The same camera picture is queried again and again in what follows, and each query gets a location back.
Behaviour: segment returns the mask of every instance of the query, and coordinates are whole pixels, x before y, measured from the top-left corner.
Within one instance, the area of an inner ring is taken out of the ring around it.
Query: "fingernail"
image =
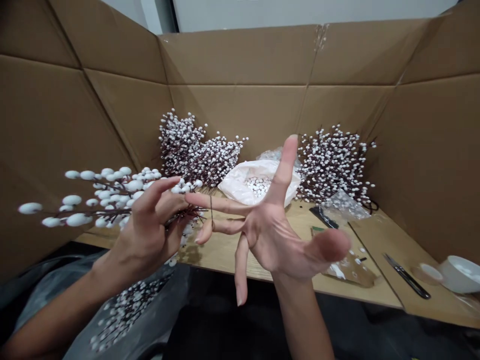
[[[202,234],[204,233],[204,229],[201,228],[200,231],[198,232],[198,234],[196,235],[196,239],[195,239],[195,244],[198,244],[200,239],[202,238]]]
[[[240,288],[236,287],[236,305],[239,307],[242,305],[242,295],[240,294]]]

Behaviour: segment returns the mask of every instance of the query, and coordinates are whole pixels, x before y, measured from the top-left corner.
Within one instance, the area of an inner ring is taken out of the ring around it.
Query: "right hand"
[[[300,281],[310,280],[342,260],[351,241],[340,230],[328,229],[305,242],[295,233],[285,215],[285,195],[292,181],[297,155],[297,136],[290,136],[283,145],[280,164],[268,193],[257,205],[247,206],[227,198],[201,193],[187,193],[188,203],[226,214],[241,215],[241,219],[208,219],[195,242],[205,244],[212,232],[241,233],[235,252],[235,286],[238,305],[247,300],[247,256],[249,249],[260,265],[273,275],[287,275]]]

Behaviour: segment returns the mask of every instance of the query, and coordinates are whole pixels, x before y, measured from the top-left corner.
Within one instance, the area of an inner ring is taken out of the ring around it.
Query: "hand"
[[[244,216],[242,219],[207,220],[195,242],[206,243],[212,232],[241,233],[235,252],[235,286],[238,305],[247,300],[247,256],[249,249],[260,265],[272,275],[286,275],[307,281],[340,261],[351,247],[350,239],[340,230],[329,229],[302,241],[285,215],[284,201],[292,181],[297,156],[297,136],[290,136],[283,145],[280,164],[268,193],[254,206],[201,193],[188,193],[185,199],[192,205]]]
[[[93,271],[108,284],[112,296],[153,274],[180,248],[182,233],[191,220],[166,222],[186,209],[185,196],[170,191],[179,177],[155,181],[133,204],[132,215],[113,248],[99,258]]]

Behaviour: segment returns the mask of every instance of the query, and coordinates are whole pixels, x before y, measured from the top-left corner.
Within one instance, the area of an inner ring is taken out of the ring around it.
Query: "table surface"
[[[311,227],[325,227],[324,224],[316,218],[308,209],[310,204],[294,201],[286,210],[286,216],[293,230],[301,239],[308,241],[312,238]],[[214,219],[234,218],[234,215],[226,215],[214,211]],[[352,239],[352,250],[360,257],[367,257],[363,262],[379,279],[375,286],[365,288],[360,285],[345,282],[331,276],[318,274],[313,281],[315,291],[323,294],[340,296],[343,298],[359,300],[367,303],[387,306],[390,308],[402,309],[402,303],[399,301],[395,292],[382,276],[380,269],[371,259],[368,253],[360,252],[360,248],[365,248],[353,230],[347,225],[342,228]],[[195,234],[189,238],[185,247],[178,252],[178,261],[195,267],[233,274],[235,272],[235,250],[239,235],[225,235],[222,233],[213,233],[210,240],[204,245],[194,243]],[[90,231],[79,236],[76,241],[110,249],[118,236],[117,229],[92,228]],[[272,281],[268,271],[263,269],[255,257],[250,253],[247,264],[247,277],[251,279]]]
[[[286,216],[292,228],[305,241],[312,237],[311,226],[324,227],[323,223],[309,212],[310,207],[308,203],[293,201],[286,209]],[[217,211],[213,212],[214,219],[234,217]],[[441,285],[432,286],[419,281],[431,295],[431,299],[425,300],[418,296],[384,259],[383,253],[389,254],[409,273],[411,273],[411,266],[418,263],[438,265],[383,211],[379,210],[368,219],[353,221],[350,225],[342,227],[342,230],[352,239],[351,249],[356,255],[367,257],[363,263],[378,275],[379,279],[374,287],[365,288],[318,274],[313,278],[315,291],[390,308],[405,309],[411,315],[480,329],[480,302],[473,296],[455,295]],[[118,229],[94,227],[79,236],[76,241],[110,249],[118,233]],[[195,235],[196,231],[186,246],[178,252],[180,262],[223,273],[235,272],[238,234],[214,233],[210,240],[201,246],[193,242]],[[365,248],[367,253],[360,252],[360,248]],[[260,266],[252,254],[248,256],[247,276],[251,279],[272,281],[270,273]]]
[[[419,263],[436,267],[436,262],[415,240],[403,231],[383,211],[368,219],[351,222],[357,236],[362,239],[383,276],[394,289],[408,314],[445,323],[480,329],[480,302],[471,295],[455,294],[441,285],[418,283],[431,295],[425,300],[418,296],[385,260],[390,255],[407,272]]]

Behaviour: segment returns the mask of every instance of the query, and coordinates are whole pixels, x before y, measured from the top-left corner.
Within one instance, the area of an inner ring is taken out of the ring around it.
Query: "wrist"
[[[311,278],[298,279],[283,272],[271,272],[271,277],[277,290],[285,289],[289,292],[297,292],[314,288]]]

